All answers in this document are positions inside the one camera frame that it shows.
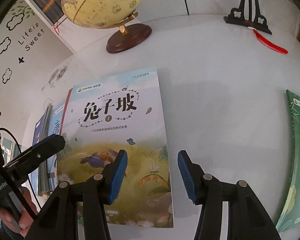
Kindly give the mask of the left hand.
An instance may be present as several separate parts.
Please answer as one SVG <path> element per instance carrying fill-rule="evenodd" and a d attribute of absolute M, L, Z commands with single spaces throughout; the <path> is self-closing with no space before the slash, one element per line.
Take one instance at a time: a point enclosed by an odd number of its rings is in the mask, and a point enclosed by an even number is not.
<path fill-rule="evenodd" d="M 26 199 L 27 203 L 33 210 L 33 212 L 37 215 L 37 207 L 32 201 L 31 193 L 28 188 L 22 187 L 23 197 Z M 25 237 L 33 223 L 32 217 L 29 215 L 29 213 L 25 210 L 25 208 L 22 208 L 21 218 L 19 219 L 19 228 L 16 228 L 13 224 L 14 219 L 12 215 L 2 206 L 0 206 L 0 219 L 3 222 L 3 224 L 12 232 L 16 233 L 18 236 Z"/>

